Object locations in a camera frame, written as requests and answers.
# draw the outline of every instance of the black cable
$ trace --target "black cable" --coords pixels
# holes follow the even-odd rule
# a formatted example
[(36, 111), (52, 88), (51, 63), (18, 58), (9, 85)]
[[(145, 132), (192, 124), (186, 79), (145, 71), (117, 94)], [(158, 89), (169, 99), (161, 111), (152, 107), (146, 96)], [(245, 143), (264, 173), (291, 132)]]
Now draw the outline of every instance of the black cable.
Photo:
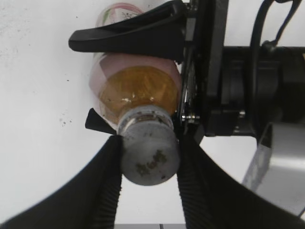
[(258, 14), (255, 19), (253, 32), (251, 36), (251, 42), (250, 42), (250, 57), (248, 62), (248, 74), (246, 78), (246, 89), (248, 90), (247, 93), (247, 101), (248, 101), (248, 107), (247, 107), (247, 115), (249, 117), (249, 120), (252, 124), (252, 128), (256, 134), (257, 137), (261, 135), (263, 132), (263, 128), (260, 126), (260, 122), (258, 120), (258, 111), (257, 111), (257, 90), (258, 90), (258, 79), (257, 79), (257, 71), (258, 71), (258, 62), (259, 62), (259, 55), (260, 55), (260, 43), (261, 43), (261, 37), (262, 32), (264, 28), (264, 21), (266, 19), (267, 13), (269, 11), (269, 8), (271, 7), (272, 3), (276, 1), (278, 3), (285, 3), (289, 1), (293, 1), (292, 7), (280, 27), (276, 38), (274, 41), (266, 41), (264, 42), (263, 46), (267, 47), (269, 50), (273, 50), (276, 45), (278, 44), (278, 41), (280, 40), (284, 29), (286, 28), (287, 24), (295, 14), (297, 8), (301, 4), (302, 0), (264, 0)]
[(263, 33), (264, 22), (268, 13), (268, 10), (274, 0), (264, 0), (258, 14), (255, 19), (253, 32), (250, 42), (250, 58), (249, 58), (249, 73), (248, 73), (248, 114), (251, 123), (254, 125), (254, 130), (257, 132), (259, 128), (259, 122), (257, 121), (257, 110), (256, 110), (256, 95), (257, 95), (257, 70), (258, 61), (261, 45), (261, 37)]

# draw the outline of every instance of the bottle label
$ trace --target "bottle label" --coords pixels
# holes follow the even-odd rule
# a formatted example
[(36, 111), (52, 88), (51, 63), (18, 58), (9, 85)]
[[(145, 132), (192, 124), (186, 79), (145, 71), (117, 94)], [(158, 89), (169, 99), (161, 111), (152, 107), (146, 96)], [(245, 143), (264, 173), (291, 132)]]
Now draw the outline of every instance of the bottle label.
[(131, 4), (114, 4), (99, 17), (97, 26), (105, 26), (124, 21), (141, 14), (141, 10)]

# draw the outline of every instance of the white surface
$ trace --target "white surface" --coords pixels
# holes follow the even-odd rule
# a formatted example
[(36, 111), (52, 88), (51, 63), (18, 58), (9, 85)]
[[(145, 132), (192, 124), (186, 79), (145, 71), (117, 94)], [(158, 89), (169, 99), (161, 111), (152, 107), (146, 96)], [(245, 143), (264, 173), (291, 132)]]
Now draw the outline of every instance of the white surface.
[[(127, 2), (147, 10), (163, 0)], [(248, 45), (260, 2), (231, 0), (225, 44)], [(92, 55), (71, 51), (68, 38), (93, 27), (109, 4), (0, 0), (0, 222), (60, 188), (107, 139), (84, 128), (92, 105), (87, 86)], [(275, 36), (288, 7), (274, 6), (264, 38)], [(281, 45), (305, 46), (304, 15), (302, 3)], [(255, 148), (251, 138), (205, 139), (203, 146), (239, 181)], [(116, 222), (184, 223), (175, 179), (151, 188), (124, 180)]]

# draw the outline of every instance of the gray bottle cap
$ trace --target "gray bottle cap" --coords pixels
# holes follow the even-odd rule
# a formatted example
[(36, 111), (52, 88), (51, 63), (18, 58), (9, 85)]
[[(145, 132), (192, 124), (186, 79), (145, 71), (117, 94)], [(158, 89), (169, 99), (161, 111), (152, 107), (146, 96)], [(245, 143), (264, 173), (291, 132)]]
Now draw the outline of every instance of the gray bottle cap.
[(157, 185), (178, 170), (180, 157), (169, 114), (153, 105), (136, 107), (121, 119), (123, 136), (121, 169), (131, 182)]

